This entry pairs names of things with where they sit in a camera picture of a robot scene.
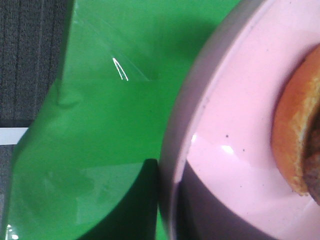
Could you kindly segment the pink round plate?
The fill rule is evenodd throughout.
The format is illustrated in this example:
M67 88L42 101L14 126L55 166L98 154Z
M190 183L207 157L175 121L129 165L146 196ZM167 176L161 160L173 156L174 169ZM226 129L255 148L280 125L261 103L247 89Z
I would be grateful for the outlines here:
M320 208L277 169L283 87L320 41L317 0L242 0L196 58L160 154L170 240L317 240Z

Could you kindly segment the clear tape patch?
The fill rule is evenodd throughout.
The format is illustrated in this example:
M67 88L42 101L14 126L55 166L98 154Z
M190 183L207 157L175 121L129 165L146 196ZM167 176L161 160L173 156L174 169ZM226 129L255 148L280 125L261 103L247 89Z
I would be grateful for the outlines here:
M80 31L90 38L89 43L108 60L124 81L147 82L154 80L154 56L146 53L147 48L138 40L125 36L121 29L111 26L99 17L81 18L76 22Z

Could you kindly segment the green table cover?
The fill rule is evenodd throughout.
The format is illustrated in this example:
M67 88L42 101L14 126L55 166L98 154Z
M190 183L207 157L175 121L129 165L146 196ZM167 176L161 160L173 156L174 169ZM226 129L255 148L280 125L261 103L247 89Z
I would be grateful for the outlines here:
M3 240L165 240L157 158L181 84L235 0L3 0ZM153 55L155 79L125 81L81 32L102 18Z

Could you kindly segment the burger with lettuce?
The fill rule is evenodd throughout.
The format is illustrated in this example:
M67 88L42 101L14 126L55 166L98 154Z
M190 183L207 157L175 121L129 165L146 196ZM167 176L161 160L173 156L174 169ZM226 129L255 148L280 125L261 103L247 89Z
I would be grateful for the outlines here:
M301 62L279 98L271 147L277 168L297 194L320 202L320 47Z

